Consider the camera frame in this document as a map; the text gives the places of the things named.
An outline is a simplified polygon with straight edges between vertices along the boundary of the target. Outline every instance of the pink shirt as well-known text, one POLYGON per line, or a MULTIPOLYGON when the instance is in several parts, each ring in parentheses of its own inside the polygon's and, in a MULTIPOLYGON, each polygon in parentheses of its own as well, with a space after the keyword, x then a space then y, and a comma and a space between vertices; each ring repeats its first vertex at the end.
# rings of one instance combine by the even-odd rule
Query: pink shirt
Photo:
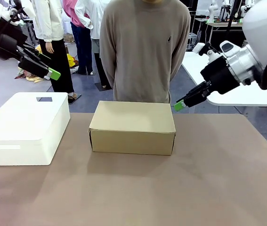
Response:
POLYGON ((63 0, 63 9, 65 13, 71 18, 71 22, 77 27, 84 27, 75 13, 75 5, 77 0, 63 0))

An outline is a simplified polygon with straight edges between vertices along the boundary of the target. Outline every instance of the person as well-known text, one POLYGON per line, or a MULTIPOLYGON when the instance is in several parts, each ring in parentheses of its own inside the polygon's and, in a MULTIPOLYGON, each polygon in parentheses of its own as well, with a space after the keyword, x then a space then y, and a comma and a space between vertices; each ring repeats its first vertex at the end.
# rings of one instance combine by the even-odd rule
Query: person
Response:
POLYGON ((83 26, 75 13, 77 0, 63 0, 63 9, 71 18, 73 37, 76 41, 77 54, 79 60, 78 74, 93 75, 90 29, 83 26))
POLYGON ((116 101, 170 103, 170 81, 187 46, 191 17, 179 0, 114 0, 100 34, 116 101))
POLYGON ((66 55, 62 6, 60 0, 32 0, 36 14, 33 19, 36 37, 39 39, 42 53, 51 58, 49 67, 61 73, 56 81, 51 79, 54 92, 68 93, 68 102, 72 104, 81 95, 73 90, 73 81, 66 55))
POLYGON ((102 87, 107 89, 110 87, 100 58, 99 39, 103 12, 109 2, 110 0, 78 0, 75 6, 75 12, 81 23, 85 27, 91 29, 91 48, 95 55, 97 71, 99 73, 102 87))

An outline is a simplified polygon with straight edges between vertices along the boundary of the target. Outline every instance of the blue jeans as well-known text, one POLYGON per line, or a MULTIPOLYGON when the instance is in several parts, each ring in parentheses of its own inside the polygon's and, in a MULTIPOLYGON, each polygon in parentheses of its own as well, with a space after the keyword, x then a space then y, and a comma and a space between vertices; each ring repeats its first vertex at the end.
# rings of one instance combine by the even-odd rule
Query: blue jeans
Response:
POLYGON ((92 58, 91 58, 91 39, 90 29, 77 27, 71 22, 73 37, 75 38, 79 69, 78 73, 92 72, 92 58))

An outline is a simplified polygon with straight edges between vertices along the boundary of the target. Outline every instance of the person's hand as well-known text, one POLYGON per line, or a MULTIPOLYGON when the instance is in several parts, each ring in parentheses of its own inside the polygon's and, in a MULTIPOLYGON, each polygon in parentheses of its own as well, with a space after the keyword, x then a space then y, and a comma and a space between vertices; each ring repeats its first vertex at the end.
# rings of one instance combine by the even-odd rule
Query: person's hand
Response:
POLYGON ((52 43, 51 42, 46 42, 45 43, 45 48, 47 49, 47 51, 49 53, 54 53, 53 46, 52 46, 52 43))

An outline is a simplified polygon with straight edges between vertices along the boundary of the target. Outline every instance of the white shirt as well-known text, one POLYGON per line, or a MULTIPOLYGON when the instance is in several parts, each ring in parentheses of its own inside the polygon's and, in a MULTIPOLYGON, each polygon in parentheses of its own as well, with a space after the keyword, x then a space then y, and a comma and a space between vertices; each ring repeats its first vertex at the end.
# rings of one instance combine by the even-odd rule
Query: white shirt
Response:
POLYGON ((63 39, 62 6, 60 0, 32 0, 36 17, 33 19, 35 34, 45 42, 63 39))
POLYGON ((111 0, 78 0, 75 12, 81 23, 89 28, 92 39, 100 39, 100 27, 104 10, 111 0))

